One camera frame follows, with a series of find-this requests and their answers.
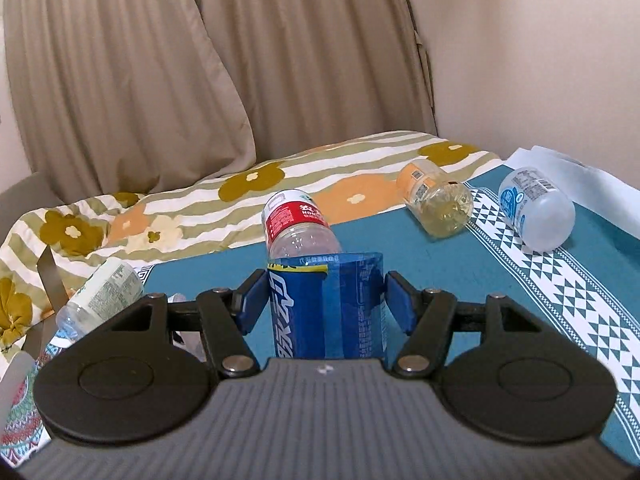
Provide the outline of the blue label cut bottle cup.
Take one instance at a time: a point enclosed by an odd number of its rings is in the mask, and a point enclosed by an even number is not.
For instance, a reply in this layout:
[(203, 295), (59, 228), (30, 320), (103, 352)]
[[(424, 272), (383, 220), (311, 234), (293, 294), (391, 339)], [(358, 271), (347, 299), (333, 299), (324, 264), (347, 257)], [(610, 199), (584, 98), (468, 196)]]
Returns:
[(274, 351), (281, 359), (386, 358), (383, 255), (350, 252), (268, 264)]

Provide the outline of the orange label clear bottle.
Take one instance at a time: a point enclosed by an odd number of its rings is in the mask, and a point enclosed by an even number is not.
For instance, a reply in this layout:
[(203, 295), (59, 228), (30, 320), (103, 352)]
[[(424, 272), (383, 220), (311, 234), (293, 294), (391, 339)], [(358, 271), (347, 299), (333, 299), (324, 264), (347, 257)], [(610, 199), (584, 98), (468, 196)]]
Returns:
[(414, 218), (431, 237), (454, 236), (471, 219), (470, 190), (428, 159), (409, 162), (399, 171), (396, 185)]

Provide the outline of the red white label water bottle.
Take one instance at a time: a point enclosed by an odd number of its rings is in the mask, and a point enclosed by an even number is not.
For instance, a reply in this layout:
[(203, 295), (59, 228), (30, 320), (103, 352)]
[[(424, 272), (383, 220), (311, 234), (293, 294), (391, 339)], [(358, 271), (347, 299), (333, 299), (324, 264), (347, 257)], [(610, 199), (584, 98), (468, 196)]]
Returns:
[(342, 251), (318, 205), (298, 188), (268, 198), (262, 210), (262, 226), (270, 260)]

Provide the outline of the green white label bottle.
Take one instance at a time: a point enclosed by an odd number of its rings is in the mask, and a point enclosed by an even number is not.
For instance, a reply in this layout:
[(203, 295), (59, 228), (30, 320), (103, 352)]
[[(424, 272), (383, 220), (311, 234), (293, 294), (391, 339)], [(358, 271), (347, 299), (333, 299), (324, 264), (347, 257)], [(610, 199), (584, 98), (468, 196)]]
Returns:
[(143, 284), (129, 263), (108, 258), (74, 293), (58, 313), (59, 330), (77, 340), (134, 304), (143, 294)]

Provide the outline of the small white blue label bottle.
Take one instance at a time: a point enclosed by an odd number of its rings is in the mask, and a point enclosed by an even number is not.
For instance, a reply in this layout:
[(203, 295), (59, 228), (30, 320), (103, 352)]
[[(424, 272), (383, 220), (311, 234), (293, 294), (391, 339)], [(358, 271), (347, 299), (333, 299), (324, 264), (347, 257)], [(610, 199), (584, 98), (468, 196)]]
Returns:
[(498, 202), (510, 226), (533, 252), (553, 252), (574, 229), (574, 203), (536, 168), (511, 171), (499, 186)]

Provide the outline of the floral striped quilt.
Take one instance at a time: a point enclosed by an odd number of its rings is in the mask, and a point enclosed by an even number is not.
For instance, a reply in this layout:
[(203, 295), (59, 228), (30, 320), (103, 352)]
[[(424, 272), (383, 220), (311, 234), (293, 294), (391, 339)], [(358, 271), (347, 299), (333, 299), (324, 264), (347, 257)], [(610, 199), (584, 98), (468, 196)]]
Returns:
[(26, 332), (52, 313), (37, 273), (51, 248), (67, 290), (77, 290), (106, 258), (149, 264), (221, 252), (264, 238), (268, 197), (299, 188), (329, 224), (367, 218), (402, 204), (396, 178), (426, 158), (460, 181), (499, 166), (491, 152), (396, 130), (288, 156), (187, 188), (142, 195), (119, 192), (60, 206), (30, 208), (1, 244), (1, 363), (9, 364)]

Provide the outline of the beige curtain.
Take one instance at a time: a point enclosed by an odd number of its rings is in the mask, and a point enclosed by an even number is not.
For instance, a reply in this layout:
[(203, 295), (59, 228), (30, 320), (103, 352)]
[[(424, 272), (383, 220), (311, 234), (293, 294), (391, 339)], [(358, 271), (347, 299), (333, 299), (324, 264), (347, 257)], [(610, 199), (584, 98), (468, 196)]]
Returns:
[(434, 132), (409, 0), (3, 0), (29, 166), (66, 202)]

